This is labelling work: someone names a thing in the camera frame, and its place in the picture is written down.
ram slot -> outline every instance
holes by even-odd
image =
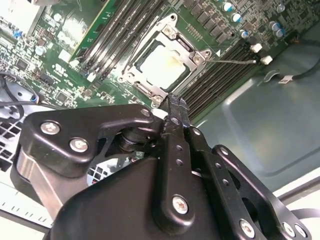
[[[140,15],[146,10],[150,2],[147,4],[138,3],[129,12],[126,21],[119,27],[115,35],[112,36],[110,42],[105,43],[104,49],[101,51],[98,59],[95,60],[94,65],[91,67],[91,71],[94,71],[98,67],[103,67],[110,57],[117,50],[123,39],[128,35],[132,26],[139,20]]]
[[[94,58],[99,54],[101,47],[103,47],[104,43],[107,42],[114,34],[115,29],[119,24],[121,24],[134,3],[135,0],[125,0],[121,2],[120,6],[114,13],[113,18],[106,24],[94,44],[83,55],[83,67],[94,62]]]
[[[113,55],[113,59],[109,60],[107,64],[99,72],[100,79],[106,78],[114,66],[122,59],[128,49],[134,44],[139,36],[143,35],[143,31],[152,23],[156,17],[158,10],[165,4],[167,0],[155,0],[149,9],[142,15],[139,22],[131,29],[126,38],[121,41],[117,48],[117,52]]]
[[[250,51],[249,46],[241,41],[222,59],[247,61],[256,59],[256,56]],[[194,119],[210,104],[220,100],[230,88],[255,67],[254,64],[215,63],[182,95],[189,106],[190,119]]]

cpu socket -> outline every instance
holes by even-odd
[[[179,94],[212,55],[210,49],[197,50],[176,28],[177,20],[173,13],[154,21],[119,77],[149,97],[155,108],[169,93]]]

capacitor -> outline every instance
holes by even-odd
[[[286,10],[286,6],[284,4],[279,4],[276,8],[276,11],[280,14]]]
[[[46,54],[46,52],[47,52],[47,49],[44,46],[35,47],[35,54],[37,54],[38,56],[42,56]]]
[[[232,10],[233,6],[230,2],[225,2],[223,5],[222,5],[222,10],[224,12],[230,12]]]
[[[277,37],[277,38],[282,38],[284,35],[285,35],[285,30],[280,28],[278,31],[275,31],[274,32],[274,35]]]
[[[243,39],[247,39],[247,38],[249,37],[249,33],[248,33],[246,30],[243,30],[243,29],[241,29],[241,30],[239,31],[239,35],[240,35],[240,37],[243,38]]]
[[[62,16],[61,16],[61,14],[56,13],[55,15],[53,15],[53,19],[54,19],[56,22],[60,22],[60,21],[62,20]]]
[[[276,21],[271,21],[271,22],[269,23],[269,28],[270,28],[272,31],[276,32],[276,31],[278,31],[278,30],[281,28],[281,26],[280,26],[280,24],[279,24],[278,22],[276,22]]]
[[[241,21],[241,15],[239,13],[232,14],[231,21],[234,23],[239,23]]]

motherboard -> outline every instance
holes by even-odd
[[[174,93],[194,120],[319,21],[317,0],[3,2],[0,72],[44,101],[157,108]]]

screw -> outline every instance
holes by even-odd
[[[188,204],[186,200],[180,196],[173,197],[172,205],[179,214],[186,214],[188,212]]]
[[[179,125],[179,124],[180,124],[179,120],[176,119],[175,117],[172,117],[172,118],[171,118],[171,121],[172,121],[174,124],[176,124],[176,125]]]
[[[227,149],[225,149],[224,147],[220,147],[220,150],[224,155],[228,155],[229,154]]]
[[[82,138],[75,138],[70,141],[70,148],[78,153],[84,153],[88,150],[87,142]]]
[[[164,100],[162,96],[159,96],[159,95],[156,95],[156,96],[153,96],[151,98],[151,100],[155,103],[155,104],[161,104],[162,101]]]
[[[193,129],[193,132],[199,136],[201,135],[201,132],[196,128]]]
[[[302,229],[302,227],[300,227],[298,224],[295,224],[294,227],[298,231],[298,233],[300,233],[304,238],[307,237],[307,234],[305,230]]]
[[[169,27],[166,27],[166,28],[164,29],[164,34],[165,34],[165,35],[170,36],[171,33],[172,33],[172,31],[171,31],[171,29],[170,29]]]
[[[286,233],[289,234],[290,237],[294,238],[296,236],[295,231],[292,229],[292,227],[288,223],[284,222],[283,227]]]
[[[145,115],[146,117],[150,117],[150,112],[149,112],[147,109],[142,109],[142,110],[141,110],[141,113],[142,113],[143,115]]]
[[[244,219],[241,219],[240,220],[240,227],[241,227],[242,231],[244,232],[244,234],[247,235],[249,238],[253,239],[255,237],[255,230],[250,225],[249,222],[247,222]]]
[[[200,60],[201,60],[201,58],[200,58],[199,56],[195,56],[195,57],[193,58],[193,61],[194,61],[196,64],[198,64],[198,63],[200,62]]]
[[[55,135],[60,132],[59,125],[54,122],[42,123],[40,128],[43,133],[49,134],[49,135]]]

